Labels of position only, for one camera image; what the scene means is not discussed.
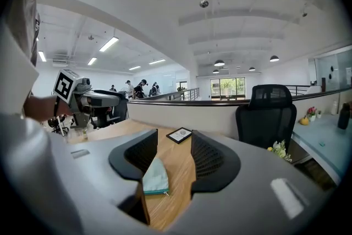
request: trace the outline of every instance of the table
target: table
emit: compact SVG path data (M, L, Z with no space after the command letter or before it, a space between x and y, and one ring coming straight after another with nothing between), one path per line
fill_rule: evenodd
M170 192L169 196L148 195L145 196L145 199L151 220L150 227L164 230L187 208L191 200L191 184L196 180L195 165L191 156L191 137L181 144L176 144L166 137L176 129L148 125L128 119L88 133L88 141L132 134L152 128L158 129L156 157L161 159L165 166ZM72 144L82 142L82 136L71 139L69 142Z
M339 184L348 167L352 150L352 121L346 130L337 127L338 115L324 114L309 125L297 123L295 140Z

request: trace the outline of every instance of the chair headrest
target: chair headrest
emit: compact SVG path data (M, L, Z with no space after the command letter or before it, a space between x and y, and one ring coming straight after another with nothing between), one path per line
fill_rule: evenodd
M263 84L252 88L248 109L283 108L292 104L288 88L281 84Z

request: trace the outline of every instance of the air conditioner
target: air conditioner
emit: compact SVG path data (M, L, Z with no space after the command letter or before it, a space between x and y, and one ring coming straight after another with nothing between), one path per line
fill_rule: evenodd
M53 59L53 67L64 68L67 66L68 66L68 62L66 60Z

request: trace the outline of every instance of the framed picture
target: framed picture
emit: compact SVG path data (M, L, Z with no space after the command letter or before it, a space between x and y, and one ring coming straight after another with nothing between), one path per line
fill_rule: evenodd
M170 138L175 143L180 144L183 140L191 136L191 134L192 130L181 127L175 130L174 132L169 133L168 135L166 135L166 137Z

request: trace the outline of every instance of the light blue tabletop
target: light blue tabletop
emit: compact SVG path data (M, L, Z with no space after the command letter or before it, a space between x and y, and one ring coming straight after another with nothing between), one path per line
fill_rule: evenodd
M352 119L346 130L337 127L338 119L338 114L324 114L309 125L296 123L292 135L335 182L344 176L352 153Z

